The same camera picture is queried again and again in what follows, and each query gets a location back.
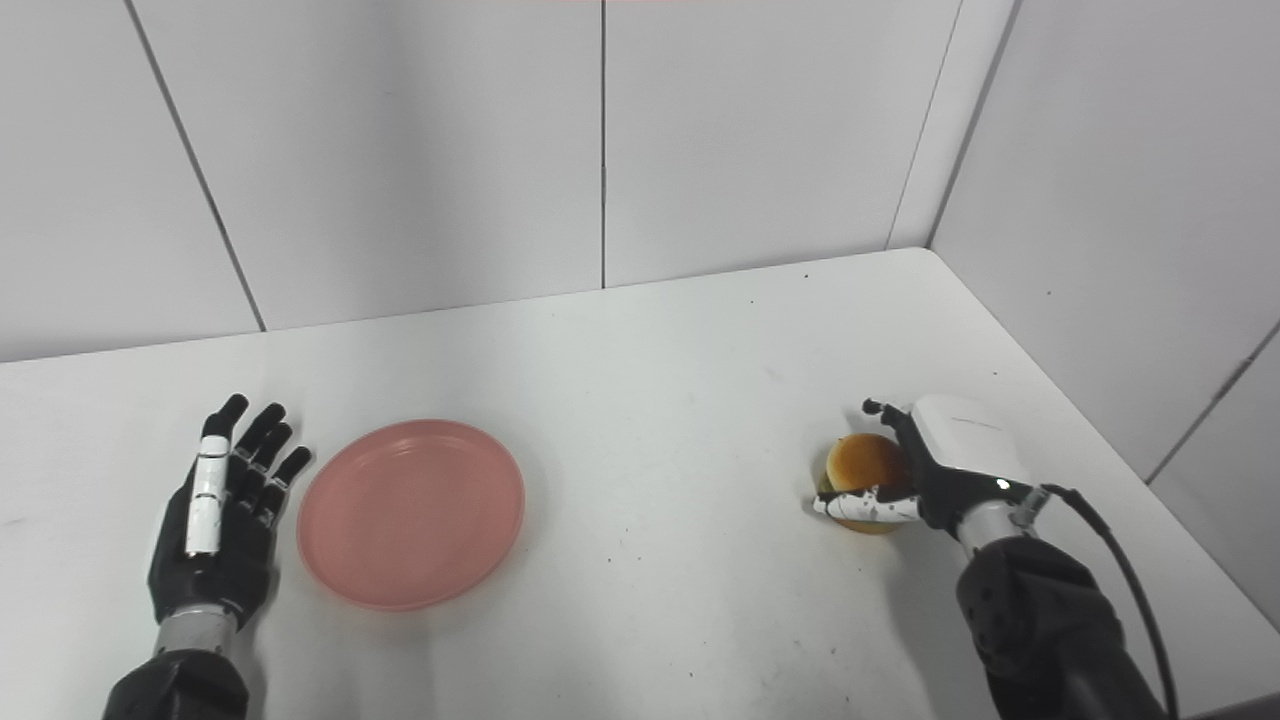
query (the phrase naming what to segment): table surface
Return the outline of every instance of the table surface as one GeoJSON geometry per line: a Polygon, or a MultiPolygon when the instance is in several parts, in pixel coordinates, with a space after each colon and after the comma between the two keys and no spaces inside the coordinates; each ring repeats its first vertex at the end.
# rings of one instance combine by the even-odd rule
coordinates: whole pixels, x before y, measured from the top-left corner
{"type": "MultiPolygon", "coordinates": [[[[285,404],[320,461],[398,420],[470,423],[527,488],[498,571],[408,614],[315,584],[294,497],[278,594],[234,651],[255,716],[995,717],[959,547],[803,510],[829,443],[878,429],[864,397],[927,392],[992,406],[1037,479],[1111,521],[1188,715],[1280,689],[1280,635],[956,277],[906,250],[0,365],[6,715],[95,717],[147,657],[157,515],[233,391],[285,404]]],[[[1093,568],[1153,682],[1102,544],[1055,505],[1041,530],[1093,568]]]]}

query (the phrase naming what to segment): tabletop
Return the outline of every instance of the tabletop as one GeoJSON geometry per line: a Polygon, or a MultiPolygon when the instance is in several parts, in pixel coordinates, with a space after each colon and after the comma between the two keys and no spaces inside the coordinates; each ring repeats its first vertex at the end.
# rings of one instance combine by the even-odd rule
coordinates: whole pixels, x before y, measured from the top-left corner
{"type": "MultiPolygon", "coordinates": [[[[148,656],[159,514],[232,392],[283,402],[319,460],[280,524],[275,597],[233,651],[255,717],[995,717],[959,546],[804,510],[829,445],[881,430],[864,397],[928,392],[991,406],[1034,479],[1098,506],[1187,715],[1280,689],[1280,634],[942,261],[905,250],[0,365],[8,716],[96,717],[148,656]],[[346,606],[301,565],[300,495],[411,418],[504,443],[524,528],[458,598],[346,606]]],[[[1158,687],[1101,542],[1057,503],[1038,527],[1093,569],[1158,687]]]]}

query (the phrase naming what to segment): white wall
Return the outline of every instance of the white wall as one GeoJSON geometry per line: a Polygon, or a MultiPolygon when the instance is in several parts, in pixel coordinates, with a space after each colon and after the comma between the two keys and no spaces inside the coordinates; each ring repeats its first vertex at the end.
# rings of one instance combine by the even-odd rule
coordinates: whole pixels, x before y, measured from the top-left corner
{"type": "Polygon", "coordinates": [[[600,286],[598,3],[137,1],[268,328],[600,286]]]}
{"type": "Polygon", "coordinates": [[[251,332],[120,3],[0,4],[0,361],[251,332]]]}
{"type": "Polygon", "coordinates": [[[1271,342],[1151,486],[1280,628],[1280,343],[1271,342]]]}
{"type": "Polygon", "coordinates": [[[608,283],[883,249],[957,5],[609,4],[608,283]]]}
{"type": "MultiPolygon", "coordinates": [[[[134,1],[266,328],[922,243],[1011,3],[134,1]]],[[[6,10],[0,360],[256,327],[127,9],[6,10]]]]}
{"type": "Polygon", "coordinates": [[[1280,318],[1277,23],[1023,4],[934,240],[1140,475],[1280,318]]]}

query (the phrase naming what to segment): robotic hand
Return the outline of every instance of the robotic hand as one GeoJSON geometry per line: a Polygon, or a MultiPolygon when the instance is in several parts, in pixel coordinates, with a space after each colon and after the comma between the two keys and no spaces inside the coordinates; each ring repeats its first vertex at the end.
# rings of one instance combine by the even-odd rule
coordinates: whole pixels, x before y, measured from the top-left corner
{"type": "Polygon", "coordinates": [[[289,483],[311,460],[311,451],[297,447],[271,473],[293,434],[276,404],[230,447],[230,430],[247,407],[243,396],[233,395],[209,416],[197,462],[169,500],[147,573],[160,624],[155,656],[111,688],[104,720],[246,715],[248,691],[225,653],[266,602],[275,520],[289,483]],[[218,468],[211,491],[206,466],[218,468]],[[192,523],[207,523],[207,537],[197,537],[201,528],[192,523]]]}
{"type": "Polygon", "coordinates": [[[820,492],[814,510],[845,520],[923,520],[960,542],[969,565],[956,600],[1004,720],[1176,719],[1172,673],[1146,593],[1079,492],[1033,487],[1012,436],[974,401],[929,395],[908,413],[868,400],[863,411],[893,430],[911,483],[820,492]],[[1165,708],[1125,651],[1120,620],[1092,573],[1037,537],[1036,516],[1051,496],[1115,555],[1151,635],[1165,708]]]}

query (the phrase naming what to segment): black cable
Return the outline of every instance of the black cable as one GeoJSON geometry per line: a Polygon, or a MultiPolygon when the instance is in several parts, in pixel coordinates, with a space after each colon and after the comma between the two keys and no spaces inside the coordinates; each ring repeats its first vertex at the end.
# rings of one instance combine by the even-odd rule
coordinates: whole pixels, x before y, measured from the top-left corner
{"type": "Polygon", "coordinates": [[[1080,491],[1053,484],[1043,486],[1043,488],[1061,497],[1062,502],[1071,510],[1075,510],[1093,528],[1093,532],[1102,538],[1107,550],[1116,559],[1116,565],[1120,566],[1125,582],[1129,583],[1129,592],[1133,593],[1133,600],[1138,603],[1138,612],[1142,614],[1142,623],[1147,626],[1147,635],[1151,638],[1151,650],[1156,655],[1156,670],[1160,673],[1160,684],[1165,688],[1165,712],[1170,720],[1178,720],[1178,689],[1174,687],[1174,671],[1169,666],[1169,652],[1165,650],[1165,641],[1160,635],[1160,626],[1156,625],[1156,615],[1151,611],[1151,602],[1147,601],[1147,593],[1142,589],[1142,583],[1138,582],[1138,573],[1134,571],[1133,564],[1129,562],[1129,556],[1124,553],[1120,542],[1111,533],[1111,527],[1089,505],[1089,501],[1084,500],[1080,491]]]}

